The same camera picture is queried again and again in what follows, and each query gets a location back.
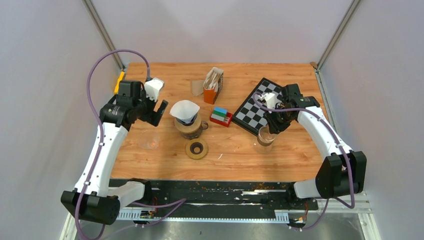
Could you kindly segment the white paper coffee filter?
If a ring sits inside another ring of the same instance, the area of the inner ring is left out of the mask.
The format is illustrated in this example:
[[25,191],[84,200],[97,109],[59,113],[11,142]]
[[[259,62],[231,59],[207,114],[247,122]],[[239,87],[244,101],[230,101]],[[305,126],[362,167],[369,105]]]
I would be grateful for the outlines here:
[[180,100],[170,109],[170,115],[179,119],[188,119],[198,114],[200,106],[190,100]]

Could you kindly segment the glass coffee carafe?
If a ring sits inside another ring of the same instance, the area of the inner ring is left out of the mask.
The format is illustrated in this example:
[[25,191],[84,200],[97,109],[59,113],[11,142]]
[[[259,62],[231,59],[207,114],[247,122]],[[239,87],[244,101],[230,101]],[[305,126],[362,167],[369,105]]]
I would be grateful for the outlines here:
[[176,129],[180,132],[181,136],[185,139],[197,139],[201,136],[204,130],[209,128],[209,124],[203,120],[195,120],[192,125],[185,126],[181,123],[174,121]]

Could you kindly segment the blue glass dripper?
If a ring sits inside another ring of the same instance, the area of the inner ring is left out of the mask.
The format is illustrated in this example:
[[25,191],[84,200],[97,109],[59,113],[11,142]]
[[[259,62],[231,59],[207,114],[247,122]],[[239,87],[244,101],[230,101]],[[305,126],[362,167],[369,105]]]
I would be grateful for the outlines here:
[[178,123],[180,123],[184,126],[191,126],[195,122],[197,117],[198,117],[198,114],[196,113],[192,117],[189,117],[189,118],[186,118],[186,119],[181,119],[181,118],[176,117],[176,120],[177,120]]

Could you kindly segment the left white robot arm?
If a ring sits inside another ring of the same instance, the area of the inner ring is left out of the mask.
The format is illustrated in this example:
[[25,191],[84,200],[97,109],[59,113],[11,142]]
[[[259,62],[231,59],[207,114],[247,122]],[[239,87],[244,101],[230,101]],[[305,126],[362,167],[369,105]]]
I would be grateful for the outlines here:
[[109,181],[118,151],[136,120],[158,126],[168,105],[163,100],[154,110],[164,82],[155,77],[142,83],[122,80],[118,93],[99,112],[101,126],[87,165],[71,191],[63,191],[61,203],[80,220],[103,225],[113,224],[120,210],[133,202],[149,206],[153,201],[151,184],[131,178],[124,185],[109,189]]

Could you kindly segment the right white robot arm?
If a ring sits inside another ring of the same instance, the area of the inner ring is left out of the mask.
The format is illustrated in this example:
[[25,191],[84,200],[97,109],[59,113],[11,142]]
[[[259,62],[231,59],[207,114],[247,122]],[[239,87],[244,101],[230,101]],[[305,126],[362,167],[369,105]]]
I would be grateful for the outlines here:
[[290,208],[298,209],[306,198],[353,197],[363,191],[365,154],[354,151],[337,135],[315,97],[303,96],[297,84],[289,84],[279,94],[262,93],[257,100],[264,102],[270,134],[278,135],[296,121],[307,131],[323,159],[314,178],[295,182],[293,190],[285,195]]

